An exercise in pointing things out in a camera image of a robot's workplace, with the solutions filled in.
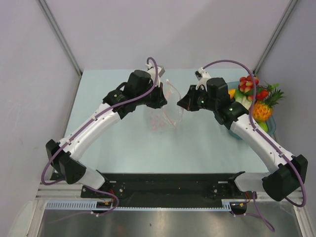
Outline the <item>clear zip top bag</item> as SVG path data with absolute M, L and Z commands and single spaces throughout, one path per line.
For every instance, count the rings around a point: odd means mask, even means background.
M 163 93 L 167 100 L 166 105 L 161 109 L 145 108 L 146 123 L 152 131 L 177 129 L 183 119 L 184 109 L 177 106 L 182 96 L 169 79 L 164 81 Z

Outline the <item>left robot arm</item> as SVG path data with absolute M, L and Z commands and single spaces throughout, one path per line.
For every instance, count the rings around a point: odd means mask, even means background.
M 103 132 L 135 111 L 137 106 L 160 109 L 167 104 L 160 81 L 163 74 L 162 66 L 133 71 L 128 81 L 110 91 L 98 109 L 78 129 L 58 142 L 47 142 L 48 159 L 63 180 L 68 184 L 89 186 L 100 198 L 108 194 L 108 179 L 99 171 L 82 164 L 80 159 Z

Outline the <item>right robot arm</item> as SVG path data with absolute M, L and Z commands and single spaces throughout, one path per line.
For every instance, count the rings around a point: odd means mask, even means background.
M 212 111 L 218 123 L 246 142 L 267 167 L 266 173 L 238 173 L 228 185 L 231 197 L 239 198 L 245 191 L 259 191 L 275 201 L 282 201 L 304 183 L 307 159 L 303 155 L 294 156 L 256 125 L 250 119 L 249 110 L 230 98 L 223 78 L 191 85 L 177 105 L 191 112 Z

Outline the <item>orange toy pineapple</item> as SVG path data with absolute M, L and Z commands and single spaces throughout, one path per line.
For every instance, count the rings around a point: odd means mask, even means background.
M 267 90 L 269 95 L 262 101 L 256 100 L 253 107 L 253 118 L 256 122 L 265 122 L 273 114 L 274 106 L 279 104 L 279 101 L 284 99 L 284 92 L 279 89 L 280 84 L 267 84 L 259 86 L 259 93 L 262 90 Z

